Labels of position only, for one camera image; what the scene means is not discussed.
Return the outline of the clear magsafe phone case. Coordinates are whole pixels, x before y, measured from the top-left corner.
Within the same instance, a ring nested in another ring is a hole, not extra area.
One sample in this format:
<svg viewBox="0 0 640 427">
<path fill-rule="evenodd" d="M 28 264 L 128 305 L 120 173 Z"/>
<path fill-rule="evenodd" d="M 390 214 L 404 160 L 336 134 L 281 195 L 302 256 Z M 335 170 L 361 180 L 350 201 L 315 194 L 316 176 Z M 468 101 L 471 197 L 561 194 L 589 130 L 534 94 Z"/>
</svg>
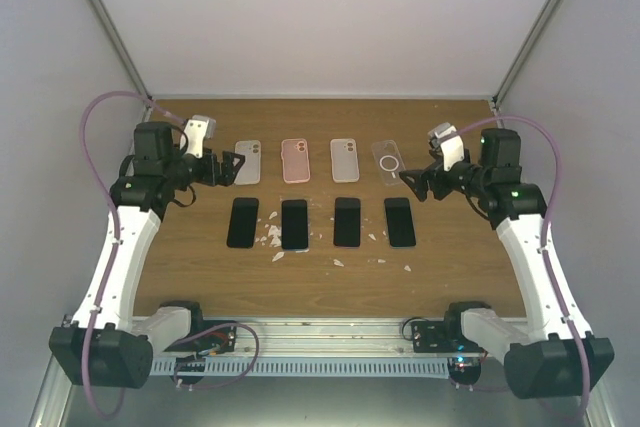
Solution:
<svg viewBox="0 0 640 427">
<path fill-rule="evenodd" d="M 396 142 L 394 140 L 377 141 L 372 144 L 371 149 L 383 184 L 402 185 L 400 173 L 405 170 L 405 165 Z"/>
</svg>

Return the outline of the bare black phone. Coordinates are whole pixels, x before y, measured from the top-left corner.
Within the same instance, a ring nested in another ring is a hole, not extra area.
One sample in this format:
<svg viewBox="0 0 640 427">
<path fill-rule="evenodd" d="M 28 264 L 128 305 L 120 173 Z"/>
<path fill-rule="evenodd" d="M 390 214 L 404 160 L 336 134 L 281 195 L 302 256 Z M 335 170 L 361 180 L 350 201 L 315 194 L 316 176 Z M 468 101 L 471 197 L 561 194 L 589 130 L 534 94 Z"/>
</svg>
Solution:
<svg viewBox="0 0 640 427">
<path fill-rule="evenodd" d="M 416 235 L 408 198 L 394 197 L 384 200 L 389 243 L 393 248 L 416 246 Z"/>
</svg>

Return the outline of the cream cased phone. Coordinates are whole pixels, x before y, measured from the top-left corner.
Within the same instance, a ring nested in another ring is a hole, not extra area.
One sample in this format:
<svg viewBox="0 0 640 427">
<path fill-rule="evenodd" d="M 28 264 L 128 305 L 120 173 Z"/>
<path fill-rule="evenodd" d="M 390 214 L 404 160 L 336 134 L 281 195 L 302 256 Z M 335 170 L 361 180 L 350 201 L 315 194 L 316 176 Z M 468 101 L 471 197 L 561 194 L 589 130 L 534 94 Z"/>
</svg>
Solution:
<svg viewBox="0 0 640 427">
<path fill-rule="evenodd" d="M 332 179 L 336 183 L 355 183 L 360 178 L 358 152 L 353 138 L 330 141 Z"/>
</svg>

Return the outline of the purple phone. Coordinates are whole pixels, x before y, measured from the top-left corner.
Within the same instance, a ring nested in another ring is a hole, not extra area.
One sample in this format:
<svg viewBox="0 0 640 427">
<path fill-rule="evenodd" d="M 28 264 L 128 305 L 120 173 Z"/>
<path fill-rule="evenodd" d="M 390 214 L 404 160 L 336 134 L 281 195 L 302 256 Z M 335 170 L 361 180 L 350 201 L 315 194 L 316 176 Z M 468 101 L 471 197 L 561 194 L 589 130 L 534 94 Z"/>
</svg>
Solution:
<svg viewBox="0 0 640 427">
<path fill-rule="evenodd" d="M 361 243 L 361 202 L 338 197 L 334 208 L 333 243 L 336 247 L 358 248 Z"/>
</svg>

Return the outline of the blue phone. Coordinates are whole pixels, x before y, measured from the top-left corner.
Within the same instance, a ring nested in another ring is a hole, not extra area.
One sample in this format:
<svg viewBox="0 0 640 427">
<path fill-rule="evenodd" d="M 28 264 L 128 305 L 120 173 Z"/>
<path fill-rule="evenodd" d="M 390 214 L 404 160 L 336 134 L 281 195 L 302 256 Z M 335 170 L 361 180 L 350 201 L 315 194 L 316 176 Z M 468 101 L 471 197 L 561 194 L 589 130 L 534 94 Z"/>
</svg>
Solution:
<svg viewBox="0 0 640 427">
<path fill-rule="evenodd" d="M 304 199 L 284 200 L 281 204 L 281 246 L 284 250 L 309 247 L 308 206 Z"/>
</svg>

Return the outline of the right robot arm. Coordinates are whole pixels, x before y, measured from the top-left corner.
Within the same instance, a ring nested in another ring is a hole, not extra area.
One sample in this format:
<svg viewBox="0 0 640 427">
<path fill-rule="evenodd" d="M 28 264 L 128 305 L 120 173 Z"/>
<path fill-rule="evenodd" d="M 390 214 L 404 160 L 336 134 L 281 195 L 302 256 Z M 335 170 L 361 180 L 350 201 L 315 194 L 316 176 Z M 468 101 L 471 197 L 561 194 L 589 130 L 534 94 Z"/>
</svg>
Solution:
<svg viewBox="0 0 640 427">
<path fill-rule="evenodd" d="M 484 302 L 460 302 L 446 314 L 444 343 L 456 352 L 477 344 L 502 364 L 520 399 L 587 398 L 614 349 L 594 335 L 570 292 L 552 242 L 551 208 L 537 185 L 522 180 L 519 134 L 483 130 L 477 162 L 449 123 L 433 129 L 429 143 L 435 161 L 421 181 L 437 200 L 452 192 L 477 199 L 511 262 L 527 321 L 517 328 Z"/>
</svg>

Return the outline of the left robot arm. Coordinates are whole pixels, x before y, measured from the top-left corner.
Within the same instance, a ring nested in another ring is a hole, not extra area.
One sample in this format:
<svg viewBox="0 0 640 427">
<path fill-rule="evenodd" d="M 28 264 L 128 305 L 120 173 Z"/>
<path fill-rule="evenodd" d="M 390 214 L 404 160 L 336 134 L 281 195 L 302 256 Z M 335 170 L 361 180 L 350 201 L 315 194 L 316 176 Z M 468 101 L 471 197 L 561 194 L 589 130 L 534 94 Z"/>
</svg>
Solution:
<svg viewBox="0 0 640 427">
<path fill-rule="evenodd" d="M 200 360 L 235 346 L 238 322 L 207 326 L 198 303 L 168 301 L 142 322 L 133 319 L 135 294 L 150 246 L 177 193 L 195 185 L 230 186 L 243 156 L 216 155 L 205 142 L 213 119 L 195 116 L 177 126 L 136 126 L 133 151 L 106 191 L 108 227 L 90 286 L 67 324 L 52 330 L 50 350 L 72 384 L 138 389 L 166 350 L 181 348 Z"/>
</svg>

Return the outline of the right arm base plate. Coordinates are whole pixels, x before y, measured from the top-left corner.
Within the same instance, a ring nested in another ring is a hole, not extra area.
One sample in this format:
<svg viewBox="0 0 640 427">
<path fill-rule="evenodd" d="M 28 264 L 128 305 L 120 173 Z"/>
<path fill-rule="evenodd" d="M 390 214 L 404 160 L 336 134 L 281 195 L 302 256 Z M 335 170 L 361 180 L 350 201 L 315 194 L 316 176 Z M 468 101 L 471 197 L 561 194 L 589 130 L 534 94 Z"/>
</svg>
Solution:
<svg viewBox="0 0 640 427">
<path fill-rule="evenodd" d="M 484 350 L 465 338 L 450 335 L 442 320 L 421 317 L 406 319 L 400 327 L 402 338 L 412 344 L 415 353 L 481 354 Z"/>
</svg>

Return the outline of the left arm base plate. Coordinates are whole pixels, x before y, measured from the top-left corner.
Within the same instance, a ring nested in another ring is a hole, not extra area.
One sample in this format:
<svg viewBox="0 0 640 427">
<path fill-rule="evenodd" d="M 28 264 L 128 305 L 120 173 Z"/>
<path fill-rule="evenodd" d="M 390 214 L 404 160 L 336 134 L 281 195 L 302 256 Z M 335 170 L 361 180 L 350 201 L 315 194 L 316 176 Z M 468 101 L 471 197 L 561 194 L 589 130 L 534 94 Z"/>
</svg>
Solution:
<svg viewBox="0 0 640 427">
<path fill-rule="evenodd" d="M 166 349 L 167 352 L 195 352 L 200 355 L 208 355 L 210 352 L 218 354 L 233 352 L 235 350 L 236 327 L 233 320 L 204 320 L 199 327 L 192 327 L 189 336 L 196 333 L 216 328 L 198 339 L 179 345 L 173 344 Z"/>
</svg>

